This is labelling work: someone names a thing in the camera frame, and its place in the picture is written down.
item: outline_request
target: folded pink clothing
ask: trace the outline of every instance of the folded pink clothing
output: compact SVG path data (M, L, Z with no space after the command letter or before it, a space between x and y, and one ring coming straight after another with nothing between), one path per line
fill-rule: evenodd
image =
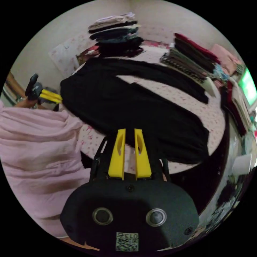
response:
M236 71L237 65L242 64L232 53L218 44L214 44L210 51L218 57L222 68L226 69L230 76Z

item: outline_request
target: folded clothes stack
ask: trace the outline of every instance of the folded clothes stack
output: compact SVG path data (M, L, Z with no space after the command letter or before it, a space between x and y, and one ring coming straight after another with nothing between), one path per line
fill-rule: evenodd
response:
M228 72L216 54L184 35L174 33L174 36L174 47L161 57L161 63L178 69L199 84L204 83L206 77L211 78L218 88L227 82Z
M135 14L130 12L119 16L99 19L90 25L90 39L97 41L101 57L128 56L140 54L143 39L138 37L140 26L135 20Z
M181 34L174 33L174 35L175 48L178 51L188 56L191 60L193 60L208 72L213 73L213 70L215 69L215 63L220 64L220 61L215 54L199 46L194 41Z

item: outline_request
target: black cloth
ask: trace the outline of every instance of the black cloth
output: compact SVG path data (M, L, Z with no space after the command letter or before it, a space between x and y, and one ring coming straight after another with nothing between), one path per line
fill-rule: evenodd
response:
M133 49L138 48L144 42L143 38L135 37L122 43L96 43L96 46L104 47L106 49Z
M92 40L97 39L97 38L101 38L104 40L112 39L112 38L116 38L116 37L126 36L129 33L134 34L137 31L138 31L138 28L128 29L128 28L121 27L118 29L112 29L112 30L95 33L90 36L90 39L92 39Z
M118 27L124 27L124 26L131 26L137 24L137 21L126 21L124 23L119 23L119 24L115 24L115 25L110 25L110 26L106 26L103 28L99 28L99 29L91 29L88 31L89 34L93 34L93 33L98 33L107 29L113 29L113 28L118 28Z
M144 40L135 37L124 43L96 43L101 57L129 56L133 57L143 51L139 46Z
M143 48L137 47L132 49L106 49L104 47L99 47L100 58L105 57L135 57L144 51Z
M133 147L135 128L153 134L170 161L197 164L208 157L209 132L196 115L116 75L152 78L187 92L194 92L195 86L201 88L166 67L132 60L93 58L61 82L64 106L105 135L127 129L126 142Z

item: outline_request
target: folded black clothing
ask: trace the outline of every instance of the folded black clothing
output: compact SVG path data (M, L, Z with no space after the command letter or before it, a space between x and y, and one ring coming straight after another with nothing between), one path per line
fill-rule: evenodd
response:
M144 42L143 38L135 37L132 39L127 40L126 42L122 43L96 43L96 46L103 47L106 49L130 49L130 48L137 48L139 47L142 42Z
M105 57L134 57L139 55L144 51L143 48L137 47L137 48L130 48L130 49L106 49L105 47L99 47L98 51L100 53L100 58L105 58Z
M97 33L97 32L101 32L107 29L113 29L113 28L118 28L118 27L124 27L124 26L131 26L137 24L137 21L126 21L124 23L120 23L120 24L115 24L115 25L110 25L110 26L106 26L103 28L99 28L99 29L91 29L88 31L89 34L93 34L93 33Z
M138 28L119 27L117 29L112 29L112 30L95 33L90 36L90 39L92 39L92 40L97 39L97 38L111 39L111 38L116 38L116 37L120 37L120 36L126 36L129 33L136 33L137 31L138 31Z

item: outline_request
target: screw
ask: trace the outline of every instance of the screw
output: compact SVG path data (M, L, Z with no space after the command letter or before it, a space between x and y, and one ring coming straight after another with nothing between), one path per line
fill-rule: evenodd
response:
M129 185L126 187L126 189L129 191L129 192L133 192L135 190L135 187L133 185Z
M188 228L185 230L185 235L190 235L193 232L193 228Z

